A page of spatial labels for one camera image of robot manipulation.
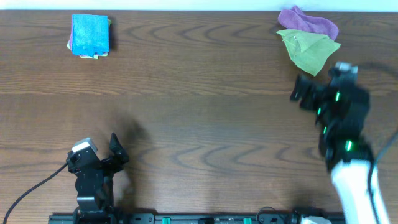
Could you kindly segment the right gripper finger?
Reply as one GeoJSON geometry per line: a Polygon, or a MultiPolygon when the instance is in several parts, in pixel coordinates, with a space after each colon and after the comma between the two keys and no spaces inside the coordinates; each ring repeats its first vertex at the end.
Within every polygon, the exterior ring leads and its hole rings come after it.
{"type": "Polygon", "coordinates": [[[319,84],[309,83],[309,82],[301,82],[301,109],[315,111],[318,109],[318,94],[320,91],[319,84]]]}
{"type": "Polygon", "coordinates": [[[290,100],[298,101],[303,97],[303,94],[307,90],[307,81],[303,75],[298,75],[295,81],[294,89],[290,95],[290,100]]]}

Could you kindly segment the green microfiber cloth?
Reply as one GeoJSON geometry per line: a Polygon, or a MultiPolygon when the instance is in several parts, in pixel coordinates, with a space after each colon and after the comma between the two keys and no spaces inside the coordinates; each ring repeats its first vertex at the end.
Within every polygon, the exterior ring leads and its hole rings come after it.
{"type": "Polygon", "coordinates": [[[282,37],[291,61],[314,77],[324,67],[329,56],[341,46],[325,34],[297,29],[279,30],[276,34],[282,37]]]}

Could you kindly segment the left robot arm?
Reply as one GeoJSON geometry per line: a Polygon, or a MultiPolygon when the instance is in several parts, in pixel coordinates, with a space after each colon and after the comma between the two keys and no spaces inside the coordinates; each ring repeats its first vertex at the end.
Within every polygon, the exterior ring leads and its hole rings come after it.
{"type": "Polygon", "coordinates": [[[73,212],[73,223],[118,223],[119,212],[114,206],[113,177],[124,169],[129,155],[115,133],[109,141],[111,155],[97,156],[97,147],[91,138],[75,143],[68,152],[68,171],[76,175],[78,208],[73,212]]]}

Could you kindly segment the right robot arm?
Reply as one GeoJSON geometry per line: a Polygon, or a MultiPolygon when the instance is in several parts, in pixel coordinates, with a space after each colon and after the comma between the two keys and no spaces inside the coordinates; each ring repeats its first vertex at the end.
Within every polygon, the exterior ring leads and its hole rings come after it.
{"type": "Polygon", "coordinates": [[[377,162],[362,135],[370,94],[359,86],[357,67],[331,68],[330,82],[298,75],[290,100],[315,113],[319,151],[338,193],[346,223],[389,223],[378,180],[377,162]]]}

